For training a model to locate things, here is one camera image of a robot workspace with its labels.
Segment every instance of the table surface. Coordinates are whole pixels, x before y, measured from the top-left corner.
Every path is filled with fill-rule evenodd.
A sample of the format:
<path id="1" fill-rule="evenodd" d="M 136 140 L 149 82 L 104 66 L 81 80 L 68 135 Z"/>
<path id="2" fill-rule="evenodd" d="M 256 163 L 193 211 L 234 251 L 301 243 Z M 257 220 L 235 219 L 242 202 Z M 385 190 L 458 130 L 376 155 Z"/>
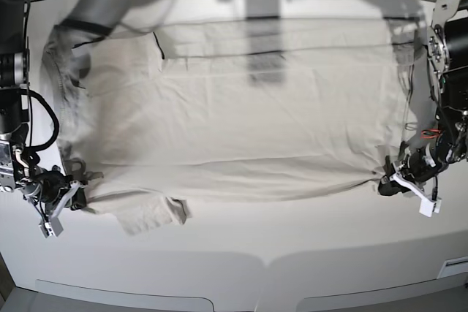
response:
<path id="1" fill-rule="evenodd" d="M 31 84 L 42 49 L 78 0 L 33 3 Z M 413 0 L 135 0 L 124 23 L 155 24 L 283 18 L 430 18 L 433 4 Z M 34 138 L 50 133 L 41 113 Z M 46 166 L 59 162 L 51 148 Z M 114 292 L 205 297 L 217 311 L 295 311 L 306 297 L 349 294 L 435 279 L 445 259 L 468 256 L 466 163 L 440 177 L 442 212 L 418 214 L 414 197 L 358 189 L 266 204 L 191 202 L 193 218 L 126 236 L 112 216 L 64 211 L 65 231 L 48 240 L 17 194 L 0 197 L 0 251 L 17 286 L 36 280 Z"/>

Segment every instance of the white table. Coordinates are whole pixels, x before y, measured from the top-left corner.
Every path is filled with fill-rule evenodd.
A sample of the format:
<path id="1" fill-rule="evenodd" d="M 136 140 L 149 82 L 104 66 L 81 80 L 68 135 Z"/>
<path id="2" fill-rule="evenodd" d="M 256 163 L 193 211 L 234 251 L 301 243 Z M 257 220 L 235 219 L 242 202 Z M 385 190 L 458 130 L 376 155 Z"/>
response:
<path id="1" fill-rule="evenodd" d="M 123 22 L 419 15 L 412 0 L 138 0 Z M 31 83 L 54 23 L 77 0 L 34 3 L 29 37 Z M 47 127 L 39 131 L 45 138 Z M 42 158 L 59 162 L 56 149 Z M 346 196 L 263 204 L 193 202 L 185 226 L 128 237 L 112 216 L 61 214 L 64 233 L 44 239 L 37 217 L 17 194 L 0 196 L 0 251 L 19 287 L 36 280 L 112 292 L 204 297 L 216 311 L 295 311 L 306 297 L 350 294 L 430 281 L 446 259 L 468 256 L 466 163 L 443 173 L 442 212 L 418 214 L 414 197 Z"/>

